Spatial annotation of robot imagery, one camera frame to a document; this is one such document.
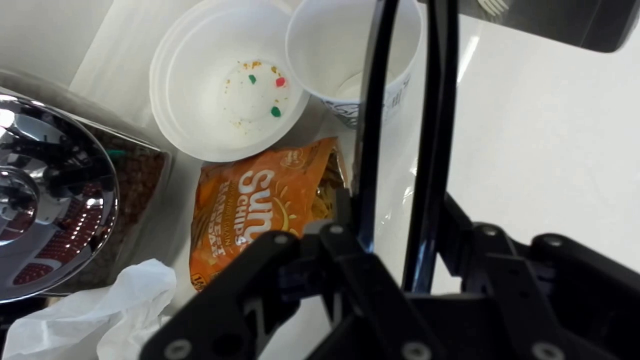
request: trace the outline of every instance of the plastic wrapper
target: plastic wrapper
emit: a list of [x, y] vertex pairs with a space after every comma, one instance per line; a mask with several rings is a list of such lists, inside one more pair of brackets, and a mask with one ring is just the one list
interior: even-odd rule
[[193, 286], [202, 290], [264, 232], [301, 236], [305, 223], [331, 217], [342, 174], [336, 138], [203, 166], [192, 219]]

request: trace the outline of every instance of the crumpled paper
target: crumpled paper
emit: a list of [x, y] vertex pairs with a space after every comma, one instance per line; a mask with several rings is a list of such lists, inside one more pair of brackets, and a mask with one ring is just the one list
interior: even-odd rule
[[8, 329], [2, 360], [134, 360], [167, 319], [175, 271], [146, 259], [100, 290], [75, 291]]

